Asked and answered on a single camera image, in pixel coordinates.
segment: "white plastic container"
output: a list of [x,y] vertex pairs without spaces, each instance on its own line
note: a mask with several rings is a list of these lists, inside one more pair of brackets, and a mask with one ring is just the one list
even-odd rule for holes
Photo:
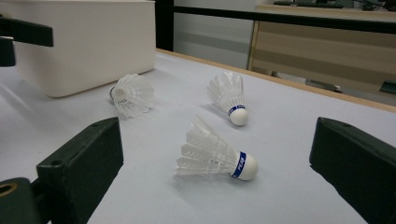
[[14,42],[19,74],[48,96],[85,91],[154,67],[153,1],[0,0],[0,14],[52,27],[53,48]]

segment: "white shuttlecock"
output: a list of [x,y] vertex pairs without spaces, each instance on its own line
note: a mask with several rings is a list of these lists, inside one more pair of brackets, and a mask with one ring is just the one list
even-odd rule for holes
[[149,112],[154,104],[154,89],[145,77],[138,74],[122,77],[110,90],[110,97],[121,114],[136,118]]
[[210,80],[207,95],[221,110],[228,113],[234,125],[242,126],[248,121],[244,106],[243,79],[233,72],[224,72]]
[[259,166],[256,159],[235,151],[202,119],[197,118],[187,133],[187,143],[177,159],[177,175],[229,173],[242,180],[254,178]]

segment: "gray wall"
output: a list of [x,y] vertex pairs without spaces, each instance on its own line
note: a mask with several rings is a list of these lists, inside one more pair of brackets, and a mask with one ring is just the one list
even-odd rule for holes
[[[180,7],[253,11],[273,0],[176,0]],[[253,21],[175,13],[174,51],[247,68]]]

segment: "white feathers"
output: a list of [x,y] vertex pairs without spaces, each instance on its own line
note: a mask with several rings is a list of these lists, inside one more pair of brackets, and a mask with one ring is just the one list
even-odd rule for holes
[[244,152],[233,150],[202,119],[191,124],[187,144],[181,147],[177,175],[229,173],[249,180],[257,174],[256,160]]
[[206,88],[207,95],[215,105],[228,113],[233,124],[241,126],[247,123],[248,112],[244,106],[244,84],[239,75],[224,72],[210,80]]
[[149,112],[153,107],[154,89],[149,80],[138,74],[126,75],[110,91],[114,106],[127,118]]

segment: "shuttlecock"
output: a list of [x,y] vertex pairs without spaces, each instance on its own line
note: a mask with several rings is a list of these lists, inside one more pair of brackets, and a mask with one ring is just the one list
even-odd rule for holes
[[221,110],[228,113],[234,125],[242,126],[248,121],[244,106],[243,79],[233,72],[224,72],[210,80],[207,95]]
[[256,176],[259,166],[254,157],[233,150],[200,118],[191,126],[177,159],[177,175],[229,173],[242,180]]
[[136,118],[149,112],[154,103],[154,89],[145,77],[126,75],[111,88],[114,106],[127,118]]

